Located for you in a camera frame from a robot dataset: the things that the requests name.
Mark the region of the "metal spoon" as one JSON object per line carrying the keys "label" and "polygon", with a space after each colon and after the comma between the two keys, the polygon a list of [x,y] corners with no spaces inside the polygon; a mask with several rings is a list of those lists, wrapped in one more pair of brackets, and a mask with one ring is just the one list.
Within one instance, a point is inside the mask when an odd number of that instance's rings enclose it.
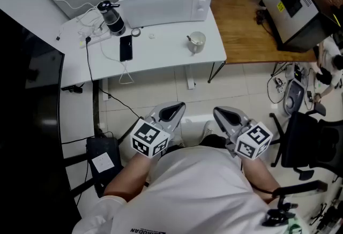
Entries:
{"label": "metal spoon", "polygon": [[190,36],[188,36],[188,35],[187,35],[187,39],[188,39],[191,43],[193,43],[194,45],[197,45],[197,46],[203,44],[202,42],[193,40],[193,39],[192,39]]}

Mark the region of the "person's left white sneaker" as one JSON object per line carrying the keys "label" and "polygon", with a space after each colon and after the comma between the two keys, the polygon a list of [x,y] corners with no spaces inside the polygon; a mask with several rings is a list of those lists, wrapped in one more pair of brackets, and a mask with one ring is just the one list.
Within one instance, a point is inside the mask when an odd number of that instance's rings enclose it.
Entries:
{"label": "person's left white sneaker", "polygon": [[180,125],[174,130],[174,137],[172,139],[172,142],[173,142],[173,145],[177,145],[179,147],[185,147],[185,143],[182,138],[182,129]]}

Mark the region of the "black smartphone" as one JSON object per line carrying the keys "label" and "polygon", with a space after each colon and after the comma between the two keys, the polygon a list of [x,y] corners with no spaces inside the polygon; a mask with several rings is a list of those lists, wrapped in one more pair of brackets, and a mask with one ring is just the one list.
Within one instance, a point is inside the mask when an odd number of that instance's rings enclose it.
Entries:
{"label": "black smartphone", "polygon": [[132,35],[123,36],[120,38],[120,61],[125,62],[132,59]]}

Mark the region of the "person's black trousers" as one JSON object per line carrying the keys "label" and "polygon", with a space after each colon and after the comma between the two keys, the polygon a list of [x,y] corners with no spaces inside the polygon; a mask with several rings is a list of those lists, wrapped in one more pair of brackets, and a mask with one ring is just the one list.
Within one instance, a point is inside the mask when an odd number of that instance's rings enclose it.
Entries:
{"label": "person's black trousers", "polygon": [[[218,149],[226,149],[226,138],[218,136],[216,134],[210,134],[207,135],[198,146],[206,146],[206,147],[212,147],[212,148],[218,148]],[[184,146],[180,145],[173,145],[169,147],[165,154],[171,153],[173,151],[183,149]]]}

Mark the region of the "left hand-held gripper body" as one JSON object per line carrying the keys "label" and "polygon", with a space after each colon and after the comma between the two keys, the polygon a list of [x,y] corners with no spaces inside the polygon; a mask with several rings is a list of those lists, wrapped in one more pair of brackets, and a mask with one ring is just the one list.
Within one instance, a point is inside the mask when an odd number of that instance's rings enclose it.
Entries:
{"label": "left hand-held gripper body", "polygon": [[167,149],[170,139],[170,133],[143,119],[138,119],[130,132],[131,148],[148,158],[153,158]]}

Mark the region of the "black blender bottle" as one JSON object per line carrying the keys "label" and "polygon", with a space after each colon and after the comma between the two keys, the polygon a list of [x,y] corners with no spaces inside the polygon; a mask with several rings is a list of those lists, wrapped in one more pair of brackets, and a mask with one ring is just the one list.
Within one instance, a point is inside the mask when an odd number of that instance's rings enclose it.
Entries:
{"label": "black blender bottle", "polygon": [[111,1],[103,1],[97,5],[99,12],[108,26],[109,30],[115,36],[121,36],[125,33],[125,24],[119,12],[116,10],[120,7],[119,4]]}

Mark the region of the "black box white label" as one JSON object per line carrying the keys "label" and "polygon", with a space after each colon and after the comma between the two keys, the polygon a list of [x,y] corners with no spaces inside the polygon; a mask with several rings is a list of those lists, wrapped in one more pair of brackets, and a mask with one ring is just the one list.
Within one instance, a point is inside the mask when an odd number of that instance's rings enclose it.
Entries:
{"label": "black box white label", "polygon": [[115,138],[88,138],[86,153],[95,191],[101,198],[107,185],[123,169],[118,142]]}

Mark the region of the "person's white sneaker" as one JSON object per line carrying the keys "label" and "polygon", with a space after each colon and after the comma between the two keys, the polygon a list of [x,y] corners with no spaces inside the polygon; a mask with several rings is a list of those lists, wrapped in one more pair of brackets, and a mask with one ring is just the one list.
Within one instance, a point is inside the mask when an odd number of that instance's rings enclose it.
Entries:
{"label": "person's white sneaker", "polygon": [[215,122],[213,120],[207,121],[204,126],[202,139],[205,139],[207,136],[214,134],[214,130],[215,130]]}
{"label": "person's white sneaker", "polygon": [[174,130],[174,137],[172,139],[172,142],[173,142],[173,145],[177,145],[179,147],[185,147],[185,143],[182,138],[182,129],[180,125]]}

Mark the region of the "person's right forearm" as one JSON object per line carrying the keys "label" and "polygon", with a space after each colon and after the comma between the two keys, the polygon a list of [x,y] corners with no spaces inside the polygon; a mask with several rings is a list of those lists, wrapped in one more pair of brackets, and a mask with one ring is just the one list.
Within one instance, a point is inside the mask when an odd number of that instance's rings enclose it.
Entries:
{"label": "person's right forearm", "polygon": [[279,183],[269,172],[265,163],[260,159],[250,160],[246,157],[240,156],[242,168],[246,179],[252,186],[253,191],[260,196],[260,198],[269,204],[274,200],[271,194],[262,192],[273,192],[280,187]]}

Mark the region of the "grey floor device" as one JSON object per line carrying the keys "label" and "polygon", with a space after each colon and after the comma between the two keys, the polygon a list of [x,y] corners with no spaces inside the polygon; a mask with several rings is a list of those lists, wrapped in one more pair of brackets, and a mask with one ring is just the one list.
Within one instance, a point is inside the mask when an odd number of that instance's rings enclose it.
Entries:
{"label": "grey floor device", "polygon": [[298,80],[293,79],[288,83],[284,97],[284,110],[289,116],[299,111],[304,99],[306,87]]}

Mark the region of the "black computer monitor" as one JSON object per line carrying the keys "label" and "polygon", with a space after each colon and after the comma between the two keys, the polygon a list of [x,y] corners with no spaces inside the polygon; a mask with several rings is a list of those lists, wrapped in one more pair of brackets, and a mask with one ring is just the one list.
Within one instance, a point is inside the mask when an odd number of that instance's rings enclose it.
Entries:
{"label": "black computer monitor", "polygon": [[278,50],[306,52],[340,29],[325,0],[260,0]]}

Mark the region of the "black office chair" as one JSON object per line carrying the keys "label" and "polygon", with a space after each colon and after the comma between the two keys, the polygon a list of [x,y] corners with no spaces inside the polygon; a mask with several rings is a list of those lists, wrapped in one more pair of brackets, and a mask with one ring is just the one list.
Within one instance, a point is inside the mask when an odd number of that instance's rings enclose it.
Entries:
{"label": "black office chair", "polygon": [[306,113],[293,112],[286,131],[283,131],[276,115],[270,113],[277,127],[279,138],[270,145],[279,145],[275,161],[284,168],[292,168],[299,174],[299,180],[310,180],[314,168],[324,168],[343,179],[343,119],[328,122],[317,120],[312,115],[326,115],[321,103],[315,103],[314,109]]}

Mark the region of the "black desk controller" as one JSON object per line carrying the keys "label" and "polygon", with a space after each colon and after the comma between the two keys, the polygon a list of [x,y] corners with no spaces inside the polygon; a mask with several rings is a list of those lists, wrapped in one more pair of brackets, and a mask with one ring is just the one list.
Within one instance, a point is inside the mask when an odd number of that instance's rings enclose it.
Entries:
{"label": "black desk controller", "polygon": [[82,94],[83,93],[83,85],[84,85],[84,83],[82,83],[81,85],[72,85],[72,86],[62,87],[61,90],[62,91],[68,91],[70,93]]}

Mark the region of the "white mug with spoon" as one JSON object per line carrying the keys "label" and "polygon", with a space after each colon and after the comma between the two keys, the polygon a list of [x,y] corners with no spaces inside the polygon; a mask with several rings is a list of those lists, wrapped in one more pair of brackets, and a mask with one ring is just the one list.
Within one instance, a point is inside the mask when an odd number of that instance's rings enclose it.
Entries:
{"label": "white mug with spoon", "polygon": [[202,52],[202,50],[204,49],[204,45],[206,43],[206,36],[202,32],[193,32],[189,36],[193,40],[203,43],[202,45],[197,46],[191,43],[190,41],[188,41],[187,46],[188,46],[189,51],[193,54],[198,54]]}

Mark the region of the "person's right white sneaker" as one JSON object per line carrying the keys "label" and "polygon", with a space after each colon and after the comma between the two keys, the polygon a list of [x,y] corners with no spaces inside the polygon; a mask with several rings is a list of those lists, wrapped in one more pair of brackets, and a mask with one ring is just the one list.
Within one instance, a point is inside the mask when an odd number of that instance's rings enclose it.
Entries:
{"label": "person's right white sneaker", "polygon": [[215,130],[215,122],[213,120],[207,121],[204,126],[202,139],[205,139],[207,136],[214,134],[214,130]]}

